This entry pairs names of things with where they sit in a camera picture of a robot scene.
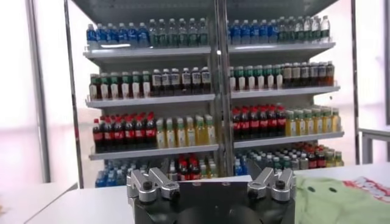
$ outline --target soda bottle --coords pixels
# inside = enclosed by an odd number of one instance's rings
[[[268,43],[268,25],[265,19],[261,20],[259,29],[259,41],[262,44]]]
[[[208,45],[208,30],[207,30],[207,23],[205,18],[200,19],[198,42],[200,46]]]
[[[201,70],[202,73],[202,91],[204,94],[211,93],[211,75],[208,71],[208,67],[205,66]]]
[[[188,32],[183,18],[179,19],[179,47],[188,47]]]
[[[257,19],[252,21],[252,25],[250,27],[250,43],[258,44],[260,42],[260,26],[258,24]]]
[[[151,47],[158,47],[158,33],[154,19],[149,20],[149,36],[151,39]]]
[[[192,77],[192,89],[193,89],[193,94],[202,94],[202,89],[200,88],[200,84],[202,83],[202,77],[199,72],[198,67],[194,67],[191,73]]]
[[[175,19],[169,19],[168,46],[169,47],[179,46],[179,36],[178,36]]]
[[[271,20],[268,24],[268,43],[276,43],[278,41],[278,26],[276,20]]]
[[[95,50],[98,48],[98,42],[96,39],[96,31],[92,24],[88,24],[87,29],[87,46],[88,50]]]
[[[161,75],[161,84],[163,86],[162,96],[172,96],[172,84],[171,84],[171,74],[169,73],[169,69],[164,68],[163,74]]]
[[[129,37],[130,47],[137,48],[138,47],[138,33],[137,33],[137,28],[134,26],[134,23],[129,23],[129,29],[128,29],[127,35]]]
[[[181,81],[182,81],[182,94],[183,95],[192,94],[191,74],[190,74],[190,70],[188,68],[183,68]]]
[[[247,19],[241,26],[241,44],[250,44],[250,26]]]
[[[189,23],[189,28],[188,28],[188,45],[190,47],[198,46],[197,42],[197,27],[195,25],[195,19],[191,18],[190,23]]]
[[[241,44],[241,28],[239,26],[238,19],[234,20],[234,24],[232,26],[232,44]]]
[[[158,46],[159,47],[167,47],[168,46],[166,26],[165,26],[164,19],[158,20]]]

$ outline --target bottle label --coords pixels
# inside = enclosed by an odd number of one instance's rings
[[[102,91],[102,99],[104,100],[108,99],[108,85],[102,84],[100,88]]]
[[[111,84],[112,99],[119,99],[118,84]]]
[[[90,98],[91,100],[96,100],[98,99],[98,92],[97,92],[97,88],[95,85],[90,85]]]
[[[134,98],[140,98],[140,84],[138,82],[133,83],[133,96]]]

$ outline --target plastic bottle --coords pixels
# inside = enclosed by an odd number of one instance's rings
[[[272,19],[268,24],[268,43],[276,43],[278,41],[278,26],[276,20]]]
[[[331,131],[332,132],[340,132],[341,131],[341,118],[339,116],[339,110],[337,108],[333,109],[331,122]]]
[[[330,41],[330,22],[328,20],[328,16],[322,17],[321,22],[321,41],[329,42]]]
[[[140,28],[138,29],[138,47],[149,47],[149,31],[145,26],[145,23],[140,23]]]
[[[151,47],[158,47],[158,33],[156,29],[156,22],[154,19],[149,20],[149,36]]]
[[[173,18],[169,19],[168,46],[173,48],[179,46],[179,32]]]
[[[250,26],[247,19],[241,26],[241,44],[250,44]]]
[[[179,19],[179,47],[188,47],[188,32],[183,18]]]
[[[198,30],[195,25],[195,19],[190,18],[190,22],[188,24],[188,45],[190,47],[198,46],[197,36],[198,36]]]

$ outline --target juice bottle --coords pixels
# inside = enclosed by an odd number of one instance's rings
[[[194,129],[194,120],[192,117],[187,117],[187,127],[185,132],[186,144],[187,146],[195,146],[196,138],[195,138],[195,129]]]
[[[331,122],[331,131],[340,132],[341,131],[341,118],[339,116],[339,110],[337,108],[333,109],[333,116]]]
[[[297,136],[305,135],[306,134],[306,123],[303,119],[303,111],[297,110]]]
[[[305,114],[306,135],[312,135],[314,134],[314,121],[311,118],[311,110],[305,109],[303,112]]]
[[[329,133],[332,131],[332,122],[330,117],[330,110],[324,108],[322,111],[322,132]]]

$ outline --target white shelf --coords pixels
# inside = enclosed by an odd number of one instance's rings
[[[131,150],[125,152],[96,153],[90,155],[90,160],[138,158],[138,157],[147,157],[147,156],[176,155],[181,153],[210,152],[210,151],[217,151],[217,150],[218,150],[217,144],[182,147],[182,148],[170,148],[170,149]]]
[[[86,100],[87,107],[90,108],[105,108],[105,107],[124,107],[163,103],[183,103],[183,102],[203,102],[214,100],[214,94],[205,95],[190,95],[190,96],[171,96],[171,97],[152,97],[140,99],[120,99],[120,100]]]
[[[307,87],[296,89],[275,89],[275,90],[257,90],[232,92],[232,99],[253,98],[253,97],[270,97],[270,96],[290,96],[303,94],[322,94],[339,91],[340,86],[324,86],[324,87]]]
[[[276,144],[286,144],[292,142],[314,141],[319,139],[340,138],[343,136],[344,136],[344,132],[342,131],[342,132],[324,133],[318,135],[265,138],[265,139],[234,142],[234,148],[238,149],[238,148],[256,147],[256,146],[263,146],[263,145],[276,145]]]

